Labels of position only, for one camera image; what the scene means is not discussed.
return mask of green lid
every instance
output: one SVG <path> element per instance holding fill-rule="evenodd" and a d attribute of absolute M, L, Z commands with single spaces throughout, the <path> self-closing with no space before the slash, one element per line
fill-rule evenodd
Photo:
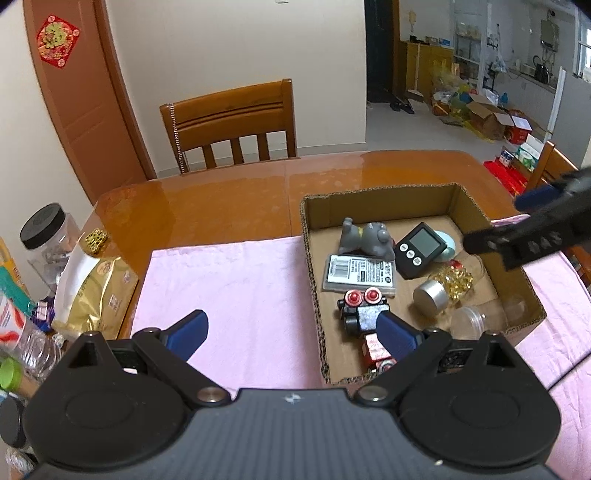
<path fill-rule="evenodd" d="M 22 368 L 16 360 L 8 357 L 0 367 L 0 388 L 15 391 L 21 384 Z"/>

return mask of wooden table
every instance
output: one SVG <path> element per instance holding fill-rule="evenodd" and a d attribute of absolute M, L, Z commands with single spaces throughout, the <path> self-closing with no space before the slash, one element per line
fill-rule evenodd
<path fill-rule="evenodd" d="M 305 195 L 400 184 L 463 185 L 491 218 L 516 214 L 512 198 L 473 157 L 455 151 L 315 155 L 205 170 L 103 195 L 85 231 L 103 225 L 140 282 L 120 337 L 129 336 L 153 250 L 301 234 Z"/>

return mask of brown cardboard box on floor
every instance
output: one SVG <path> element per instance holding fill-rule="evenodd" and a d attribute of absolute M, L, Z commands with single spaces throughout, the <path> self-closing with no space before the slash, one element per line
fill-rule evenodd
<path fill-rule="evenodd" d="M 445 231 L 461 247 L 462 234 L 490 227 L 490 220 L 467 191 L 458 184 L 397 186 L 354 192 L 308 196 L 301 203 L 301 223 L 312 298 L 317 325 L 322 374 L 328 384 L 358 384 L 372 378 L 364 371 L 361 340 L 347 337 L 339 320 L 337 300 L 343 294 L 322 291 L 324 266 L 335 254 L 343 219 L 351 217 L 355 225 L 383 222 L 395 241 L 400 241 L 418 223 Z M 506 272 L 499 255 L 482 256 L 487 275 L 475 284 L 464 304 L 480 304 L 500 297 L 520 294 L 528 312 L 522 324 L 506 333 L 518 331 L 545 318 L 545 311 L 523 269 Z M 427 277 L 441 264 L 433 264 Z M 396 273 L 396 296 L 388 299 L 390 309 L 416 328 L 436 325 L 448 329 L 448 320 L 425 318 L 413 306 L 413 290 L 425 278 L 403 280 Z"/>
<path fill-rule="evenodd" d="M 505 128 L 515 124 L 511 115 L 494 106 L 483 95 L 470 94 L 472 101 L 468 103 L 470 110 L 470 123 L 485 137 L 491 140 L 502 140 L 505 136 Z"/>

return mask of pink towel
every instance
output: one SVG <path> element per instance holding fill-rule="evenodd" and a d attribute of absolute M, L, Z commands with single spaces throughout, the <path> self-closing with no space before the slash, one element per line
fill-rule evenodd
<path fill-rule="evenodd" d="M 562 254 L 525 271 L 548 318 L 517 350 L 548 386 L 591 348 L 591 299 Z M 300 237 L 154 251 L 132 331 L 167 328 L 194 309 L 207 313 L 210 327 L 189 363 L 233 394 L 323 385 Z M 591 361 L 553 397 L 562 428 L 548 464 L 565 480 L 588 480 Z"/>
<path fill-rule="evenodd" d="M 152 253 L 132 332 L 209 318 L 189 363 L 232 394 L 241 387 L 321 388 L 301 237 Z"/>
<path fill-rule="evenodd" d="M 499 220 L 515 223 L 525 215 Z M 563 254 L 525 266 L 547 318 L 518 346 L 540 381 L 549 387 L 591 349 L 591 298 Z M 591 478 L 591 359 L 556 387 L 552 396 L 562 416 L 548 466 L 564 480 Z"/>

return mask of red chinese decoration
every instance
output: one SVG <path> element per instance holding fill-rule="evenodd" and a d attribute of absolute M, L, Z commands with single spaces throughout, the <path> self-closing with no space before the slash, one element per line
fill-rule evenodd
<path fill-rule="evenodd" d="M 63 68 L 78 41 L 80 30 L 71 23 L 50 15 L 37 34 L 41 59 L 54 67 Z"/>

